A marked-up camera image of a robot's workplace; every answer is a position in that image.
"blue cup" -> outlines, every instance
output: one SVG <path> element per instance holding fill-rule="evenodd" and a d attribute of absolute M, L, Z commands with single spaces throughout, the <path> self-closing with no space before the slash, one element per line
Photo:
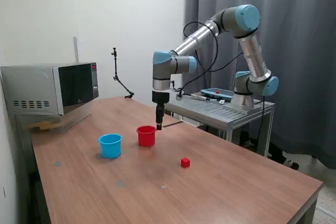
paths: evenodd
<path fill-rule="evenodd" d="M 116 158 L 121 154 L 121 139 L 119 134 L 106 134 L 99 138 L 101 155 L 104 158 Z"/>

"red cup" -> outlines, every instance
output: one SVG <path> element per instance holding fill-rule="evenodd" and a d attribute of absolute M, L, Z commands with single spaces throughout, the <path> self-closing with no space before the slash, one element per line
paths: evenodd
<path fill-rule="evenodd" d="M 138 132 L 139 146 L 150 147 L 155 144 L 155 127 L 141 126 L 136 131 Z"/>

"gray curtain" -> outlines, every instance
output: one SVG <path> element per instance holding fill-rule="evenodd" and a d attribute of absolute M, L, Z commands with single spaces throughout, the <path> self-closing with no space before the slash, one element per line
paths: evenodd
<path fill-rule="evenodd" d="M 187 0 L 186 22 L 203 22 L 221 9 L 246 3 L 260 11 L 257 34 L 263 57 L 280 80 L 277 93 L 266 99 L 277 104 L 271 142 L 288 153 L 313 155 L 336 169 L 336 0 Z M 232 35 L 218 39 L 216 69 L 240 52 Z M 213 42 L 201 48 L 204 65 L 213 60 L 213 51 Z M 232 89 L 235 71 L 247 69 L 243 57 L 238 58 L 187 90 Z"/>

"metal cart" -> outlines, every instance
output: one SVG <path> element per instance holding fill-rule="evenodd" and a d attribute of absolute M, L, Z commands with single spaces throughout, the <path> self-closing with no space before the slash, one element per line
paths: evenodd
<path fill-rule="evenodd" d="M 231 108 L 229 103 L 219 104 L 216 101 L 202 101 L 194 97 L 183 97 L 178 101 L 171 97 L 165 109 L 223 131 L 220 137 L 239 145 L 240 128 L 262 116 L 263 102 L 259 100 L 254 102 L 253 110 L 244 111 Z M 262 156 L 268 154 L 274 110 L 274 103 L 265 102 L 257 149 L 257 153 Z"/>

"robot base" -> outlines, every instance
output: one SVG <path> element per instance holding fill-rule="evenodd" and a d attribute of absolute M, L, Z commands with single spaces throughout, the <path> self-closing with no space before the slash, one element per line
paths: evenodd
<path fill-rule="evenodd" d="M 251 95 L 234 94 L 230 102 L 230 107 L 236 108 L 239 111 L 250 111 L 254 108 L 254 101 Z"/>

